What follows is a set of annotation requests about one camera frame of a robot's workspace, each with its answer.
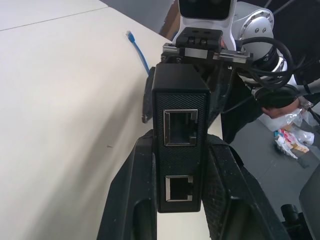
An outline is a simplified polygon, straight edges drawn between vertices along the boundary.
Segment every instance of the trash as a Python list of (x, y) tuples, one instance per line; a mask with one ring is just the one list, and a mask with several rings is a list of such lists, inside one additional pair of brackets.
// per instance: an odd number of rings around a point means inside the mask
[(277, 147), (279, 150), (281, 150), (281, 152), (283, 152), (284, 154), (290, 157), (293, 157), (294, 159), (298, 159), (298, 157), (294, 155), (293, 152), (291, 151), (293, 147), (286, 143), (286, 140), (283, 136), (279, 135), (278, 138), (275, 139), (274, 141), (276, 142)]
[(275, 119), (270, 118), (266, 114), (262, 114), (258, 119), (272, 132), (281, 129), (292, 122), (297, 126), (301, 126), (303, 118), (300, 114), (301, 109), (297, 108), (290, 114), (286, 114)]
[(298, 139), (300, 143), (312, 145), (314, 144), (315, 134), (308, 131), (303, 131), (295, 126), (292, 126), (289, 130), (290, 133)]
[(307, 153), (309, 151), (309, 148), (299, 142), (298, 138), (292, 132), (286, 131), (284, 129), (279, 129), (278, 132), (283, 134), (285, 142), (287, 144), (290, 144), (293, 149), (296, 149), (303, 153)]
[(298, 159), (296, 154), (299, 156), (299, 153), (297, 151), (304, 154), (309, 151), (309, 148), (303, 143), (313, 144), (315, 139), (315, 135), (312, 132), (303, 131), (295, 126), (290, 131), (282, 128), (278, 129), (274, 132), (274, 137), (277, 148), (294, 159)]

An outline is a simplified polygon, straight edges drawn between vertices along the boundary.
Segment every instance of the person's hand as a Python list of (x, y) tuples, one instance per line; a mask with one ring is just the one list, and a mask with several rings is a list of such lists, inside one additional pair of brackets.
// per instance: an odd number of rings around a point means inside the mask
[(290, 114), (294, 110), (300, 107), (299, 99), (296, 99), (293, 103), (282, 108), (262, 108), (264, 114), (268, 115), (272, 119), (279, 118), (283, 115)]

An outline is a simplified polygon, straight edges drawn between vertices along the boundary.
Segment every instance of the black box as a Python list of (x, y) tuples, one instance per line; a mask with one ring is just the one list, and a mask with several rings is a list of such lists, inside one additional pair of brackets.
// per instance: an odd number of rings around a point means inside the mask
[(192, 64), (159, 63), (152, 101), (158, 211), (198, 212), (210, 90)]

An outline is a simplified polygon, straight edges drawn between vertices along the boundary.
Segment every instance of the person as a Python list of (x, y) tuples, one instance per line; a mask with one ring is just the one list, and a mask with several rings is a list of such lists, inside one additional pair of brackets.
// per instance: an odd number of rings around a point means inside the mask
[[(284, 43), (290, 50), (295, 63), (303, 54), (305, 61), (320, 55), (320, 0), (245, 0), (249, 4), (270, 9), (274, 15), (274, 38)], [(308, 69), (313, 76), (319, 76), (320, 68)], [(224, 109), (230, 109), (251, 96), (251, 91), (242, 79), (236, 75), (229, 98)], [(314, 105), (320, 101), (320, 94), (305, 96)], [(299, 99), (283, 108), (264, 108), (252, 97), (239, 107), (221, 115), (223, 140), (230, 144), (237, 132), (247, 123), (255, 121), (262, 113), (272, 119), (292, 113), (300, 107)]]

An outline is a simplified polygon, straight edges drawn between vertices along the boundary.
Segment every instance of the plastic bag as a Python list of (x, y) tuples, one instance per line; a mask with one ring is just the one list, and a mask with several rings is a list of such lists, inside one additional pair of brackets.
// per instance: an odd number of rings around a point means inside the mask
[(266, 114), (262, 114), (258, 119), (272, 132), (283, 128), (284, 126), (294, 122), (297, 126), (301, 126), (303, 118), (300, 114), (301, 109), (297, 108), (290, 114), (272, 119)]
[(303, 120), (306, 121), (307, 124), (309, 124), (311, 127), (317, 126), (319, 125), (318, 122), (314, 119), (314, 117), (312, 116), (312, 114), (308, 111), (304, 112), (302, 114), (302, 118)]
[(315, 134), (312, 132), (303, 131), (295, 126), (292, 126), (289, 132), (294, 134), (300, 143), (306, 143), (309, 145), (314, 143)]

